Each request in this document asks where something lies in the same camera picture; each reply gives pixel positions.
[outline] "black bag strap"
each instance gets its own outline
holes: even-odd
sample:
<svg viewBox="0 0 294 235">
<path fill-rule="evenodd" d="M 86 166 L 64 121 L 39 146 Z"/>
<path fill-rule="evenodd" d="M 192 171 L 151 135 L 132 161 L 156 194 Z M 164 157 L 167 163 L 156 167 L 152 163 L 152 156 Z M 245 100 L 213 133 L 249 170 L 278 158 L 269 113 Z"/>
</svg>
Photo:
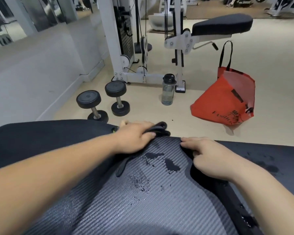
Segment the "black bag strap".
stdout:
<svg viewBox="0 0 294 235">
<path fill-rule="evenodd" d="M 230 70 L 230 66 L 231 66 L 231 60 L 232 60 L 232 53 L 233 53 L 233 43 L 231 40 L 228 40 L 227 42 L 224 43 L 223 45 L 223 49 L 222 49 L 222 52 L 221 52 L 221 56 L 220 56 L 220 63 L 219 63 L 219 67 L 222 66 L 222 61 L 223 61 L 223 56 L 224 56 L 224 47 L 226 45 L 226 43 L 230 42 L 231 43 L 231 55 L 230 55 L 230 61 L 229 61 L 229 64 L 228 66 L 226 67 L 226 70 L 229 71 Z"/>
</svg>

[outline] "black bench pad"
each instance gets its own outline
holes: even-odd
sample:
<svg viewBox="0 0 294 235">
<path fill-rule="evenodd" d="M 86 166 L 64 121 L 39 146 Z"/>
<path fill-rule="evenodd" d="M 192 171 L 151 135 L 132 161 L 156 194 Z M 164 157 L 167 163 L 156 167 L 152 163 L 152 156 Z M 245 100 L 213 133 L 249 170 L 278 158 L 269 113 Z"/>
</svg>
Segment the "black bench pad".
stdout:
<svg viewBox="0 0 294 235">
<path fill-rule="evenodd" d="M 252 17 L 245 14 L 219 16 L 194 24 L 192 36 L 243 33 L 249 31 L 252 24 Z"/>
</svg>

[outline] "clear plastic bottle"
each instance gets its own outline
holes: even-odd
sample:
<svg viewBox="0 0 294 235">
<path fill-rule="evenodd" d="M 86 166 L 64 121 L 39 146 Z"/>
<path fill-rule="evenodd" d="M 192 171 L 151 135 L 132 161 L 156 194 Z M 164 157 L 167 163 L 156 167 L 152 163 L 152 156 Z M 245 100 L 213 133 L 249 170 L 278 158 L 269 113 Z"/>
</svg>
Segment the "clear plastic bottle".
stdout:
<svg viewBox="0 0 294 235">
<path fill-rule="evenodd" d="M 166 74 L 163 77 L 161 103 L 165 106 L 173 103 L 175 84 L 176 80 L 173 74 Z"/>
</svg>

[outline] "dumbbell handle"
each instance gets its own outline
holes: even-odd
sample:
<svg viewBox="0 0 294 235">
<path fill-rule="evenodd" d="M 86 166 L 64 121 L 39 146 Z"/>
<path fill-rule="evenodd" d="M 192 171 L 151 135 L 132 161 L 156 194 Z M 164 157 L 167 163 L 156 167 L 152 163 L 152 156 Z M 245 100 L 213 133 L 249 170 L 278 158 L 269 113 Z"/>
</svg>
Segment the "dumbbell handle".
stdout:
<svg viewBox="0 0 294 235">
<path fill-rule="evenodd" d="M 120 109 L 120 108 L 123 108 L 123 104 L 122 104 L 122 101 L 121 101 L 121 98 L 118 96 L 117 97 L 117 103 L 118 103 L 118 108 Z"/>
<path fill-rule="evenodd" d="M 100 118 L 100 115 L 99 115 L 96 107 L 92 107 L 91 110 L 92 110 L 92 112 L 94 114 L 94 119 L 99 119 Z"/>
</svg>

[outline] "person's left hand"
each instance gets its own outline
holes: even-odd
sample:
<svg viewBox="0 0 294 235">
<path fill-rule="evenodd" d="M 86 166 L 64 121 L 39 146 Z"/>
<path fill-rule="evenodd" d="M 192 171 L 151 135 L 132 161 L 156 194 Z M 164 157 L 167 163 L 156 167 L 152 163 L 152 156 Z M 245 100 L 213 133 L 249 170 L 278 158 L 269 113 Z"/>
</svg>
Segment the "person's left hand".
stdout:
<svg viewBox="0 0 294 235">
<path fill-rule="evenodd" d="M 135 153 L 143 149 L 153 138 L 155 133 L 144 133 L 155 124 L 147 121 L 130 123 L 122 121 L 119 130 L 113 134 L 116 142 L 116 154 Z"/>
</svg>

